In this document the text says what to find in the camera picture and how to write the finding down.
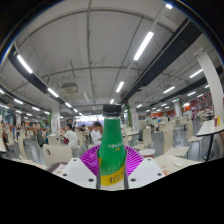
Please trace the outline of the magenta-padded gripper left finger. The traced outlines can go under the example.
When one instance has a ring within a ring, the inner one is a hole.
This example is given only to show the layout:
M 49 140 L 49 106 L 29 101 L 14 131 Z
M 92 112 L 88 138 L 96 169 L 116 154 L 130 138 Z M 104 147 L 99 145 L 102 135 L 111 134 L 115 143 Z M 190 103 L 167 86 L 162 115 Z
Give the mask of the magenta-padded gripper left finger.
M 99 189 L 98 149 L 94 146 L 80 158 L 72 158 L 63 170 L 62 178 L 84 188 Z

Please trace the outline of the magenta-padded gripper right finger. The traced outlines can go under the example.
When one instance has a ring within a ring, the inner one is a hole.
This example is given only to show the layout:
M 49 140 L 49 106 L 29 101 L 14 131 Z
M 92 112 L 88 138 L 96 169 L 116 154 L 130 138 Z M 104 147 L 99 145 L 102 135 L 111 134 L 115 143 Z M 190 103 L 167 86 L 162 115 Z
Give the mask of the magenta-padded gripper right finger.
M 144 158 L 137 150 L 126 146 L 124 188 L 146 186 L 165 176 L 153 158 Z

